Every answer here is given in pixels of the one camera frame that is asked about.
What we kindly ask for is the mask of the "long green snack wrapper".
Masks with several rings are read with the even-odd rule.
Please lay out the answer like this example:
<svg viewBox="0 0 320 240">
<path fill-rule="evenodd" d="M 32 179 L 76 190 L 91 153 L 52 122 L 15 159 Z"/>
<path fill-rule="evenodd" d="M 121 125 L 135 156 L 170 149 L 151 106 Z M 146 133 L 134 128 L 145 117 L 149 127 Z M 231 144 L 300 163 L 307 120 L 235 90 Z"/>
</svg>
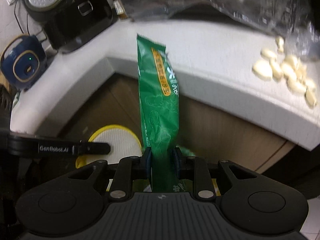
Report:
<svg viewBox="0 0 320 240">
<path fill-rule="evenodd" d="M 153 192 L 184 192 L 173 153 L 179 132 L 179 86 L 160 43 L 137 35 L 140 120 L 144 147 L 152 153 Z"/>
</svg>

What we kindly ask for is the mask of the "wooden cabinet door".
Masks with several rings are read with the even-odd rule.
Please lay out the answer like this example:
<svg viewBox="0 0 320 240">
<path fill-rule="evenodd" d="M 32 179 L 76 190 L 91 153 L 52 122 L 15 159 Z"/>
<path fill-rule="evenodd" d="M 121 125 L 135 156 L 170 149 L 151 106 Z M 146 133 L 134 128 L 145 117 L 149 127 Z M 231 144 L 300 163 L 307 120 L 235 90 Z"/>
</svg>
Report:
<svg viewBox="0 0 320 240">
<path fill-rule="evenodd" d="M 59 137 L 88 140 L 98 129 L 121 125 L 140 139 L 138 81 L 114 74 L 73 115 Z M 229 159 L 258 173 L 266 171 L 294 143 L 199 101 L 180 96 L 177 143 L 209 163 Z"/>
</svg>

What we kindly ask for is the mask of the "yellow rimmed scrub pad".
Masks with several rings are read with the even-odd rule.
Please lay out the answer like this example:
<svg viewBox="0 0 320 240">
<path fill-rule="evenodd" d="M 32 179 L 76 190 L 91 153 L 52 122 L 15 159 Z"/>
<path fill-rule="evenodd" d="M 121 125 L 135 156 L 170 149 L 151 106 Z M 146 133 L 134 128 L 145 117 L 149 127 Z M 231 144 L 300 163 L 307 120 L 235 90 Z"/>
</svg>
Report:
<svg viewBox="0 0 320 240">
<path fill-rule="evenodd" d="M 125 157 L 142 156 L 142 146 L 136 134 L 121 125 L 104 126 L 95 131 L 88 141 L 108 143 L 111 147 L 110 152 L 79 156 L 75 161 L 76 168 L 100 159 L 106 160 L 108 164 L 116 164 Z"/>
</svg>

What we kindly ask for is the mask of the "garlic cloves in bag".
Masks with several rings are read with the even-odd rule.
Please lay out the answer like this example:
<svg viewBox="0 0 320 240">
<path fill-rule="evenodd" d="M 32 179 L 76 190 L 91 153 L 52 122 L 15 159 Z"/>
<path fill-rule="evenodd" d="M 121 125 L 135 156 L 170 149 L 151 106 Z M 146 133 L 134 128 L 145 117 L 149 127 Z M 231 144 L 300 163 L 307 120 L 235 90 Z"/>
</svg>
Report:
<svg viewBox="0 0 320 240">
<path fill-rule="evenodd" d="M 288 90 L 296 95 L 303 96 L 310 108 L 318 103 L 316 82 L 308 77 L 307 65 L 295 54 L 285 54 L 285 39 L 276 36 L 276 51 L 262 48 L 261 59 L 252 66 L 252 72 L 261 80 L 285 80 Z"/>
</svg>

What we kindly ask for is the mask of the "green trash bin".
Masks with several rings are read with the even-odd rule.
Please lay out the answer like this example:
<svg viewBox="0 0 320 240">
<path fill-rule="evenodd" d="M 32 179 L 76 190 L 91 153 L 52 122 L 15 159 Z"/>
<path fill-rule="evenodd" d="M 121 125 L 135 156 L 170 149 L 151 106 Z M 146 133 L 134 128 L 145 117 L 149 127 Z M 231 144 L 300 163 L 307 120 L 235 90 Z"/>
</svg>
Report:
<svg viewBox="0 0 320 240">
<path fill-rule="evenodd" d="M 161 160 L 150 147 L 133 161 L 131 174 L 134 181 L 148 187 L 146 192 L 189 192 L 195 198 L 211 199 L 220 195 L 216 183 L 216 165 L 209 164 L 194 153 L 172 148 Z"/>
</svg>

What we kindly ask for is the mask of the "blue small rice cooker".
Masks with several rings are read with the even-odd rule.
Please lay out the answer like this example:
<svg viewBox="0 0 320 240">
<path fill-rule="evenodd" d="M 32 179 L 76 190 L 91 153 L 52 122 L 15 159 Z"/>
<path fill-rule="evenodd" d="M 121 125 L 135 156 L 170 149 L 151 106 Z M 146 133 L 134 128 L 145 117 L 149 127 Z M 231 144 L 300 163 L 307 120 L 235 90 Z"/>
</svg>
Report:
<svg viewBox="0 0 320 240">
<path fill-rule="evenodd" d="M 17 36 L 1 54 L 1 72 L 17 90 L 28 90 L 46 68 L 47 55 L 35 35 Z"/>
</svg>

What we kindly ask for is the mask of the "sauce jar orange lid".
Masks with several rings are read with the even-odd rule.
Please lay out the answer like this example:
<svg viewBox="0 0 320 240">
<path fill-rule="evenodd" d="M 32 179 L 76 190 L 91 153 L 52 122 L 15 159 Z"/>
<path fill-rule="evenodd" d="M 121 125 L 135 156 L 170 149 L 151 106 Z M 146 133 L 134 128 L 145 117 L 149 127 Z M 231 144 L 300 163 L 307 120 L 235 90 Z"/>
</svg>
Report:
<svg viewBox="0 0 320 240">
<path fill-rule="evenodd" d="M 113 2 L 113 6 L 115 8 L 115 11 L 116 11 L 118 17 L 121 19 L 125 19 L 126 15 L 125 15 L 125 11 L 124 11 L 124 8 L 121 5 L 121 3 L 118 0 L 112 0 L 112 2 Z"/>
</svg>

